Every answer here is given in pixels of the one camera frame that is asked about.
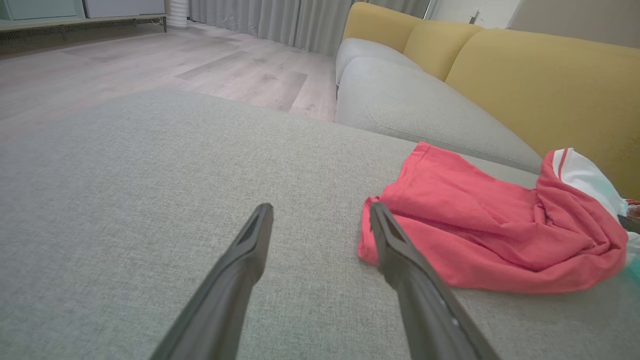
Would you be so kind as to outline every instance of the sofa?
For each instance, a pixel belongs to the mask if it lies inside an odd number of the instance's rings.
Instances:
[[[573,147],[640,199],[640,49],[355,3],[337,122],[537,173]]]
[[[273,231],[237,358],[410,358],[397,295],[357,247],[365,199],[415,142],[172,91],[45,120],[0,143],[4,358],[148,359],[261,202]],[[640,353],[627,270],[576,293],[453,291],[503,359]]]

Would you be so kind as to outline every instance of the gray curtain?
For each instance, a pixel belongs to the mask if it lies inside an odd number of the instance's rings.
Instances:
[[[334,55],[354,0],[190,0],[191,20]],[[422,18],[429,0],[367,0]]]

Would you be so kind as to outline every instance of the sofa seat cushion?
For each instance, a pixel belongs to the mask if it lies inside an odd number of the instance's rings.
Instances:
[[[540,172],[541,158],[486,111],[437,78],[383,59],[346,67],[337,122]]]
[[[335,58],[336,85],[340,85],[340,78],[344,68],[349,65],[351,60],[360,56],[384,59],[404,67],[422,71],[418,64],[389,46],[359,38],[348,38],[340,44],[338,55]]]
[[[183,92],[130,95],[0,143],[3,358],[148,359],[267,201],[269,254],[238,360],[410,359],[397,294],[356,250],[364,200],[414,147]],[[569,294],[453,291],[502,359],[640,352],[640,290],[624,274]]]

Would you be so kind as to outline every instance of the white cylindrical object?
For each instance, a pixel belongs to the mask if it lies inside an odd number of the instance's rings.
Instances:
[[[187,28],[187,12],[189,11],[189,0],[171,0],[171,15],[166,18],[166,25],[175,29]]]

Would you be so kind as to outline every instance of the wall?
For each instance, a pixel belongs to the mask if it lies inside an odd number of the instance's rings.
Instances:
[[[640,0],[522,0],[511,28],[640,47]]]
[[[438,0],[431,20],[466,22],[474,8],[481,8],[476,25],[506,28],[520,0]]]

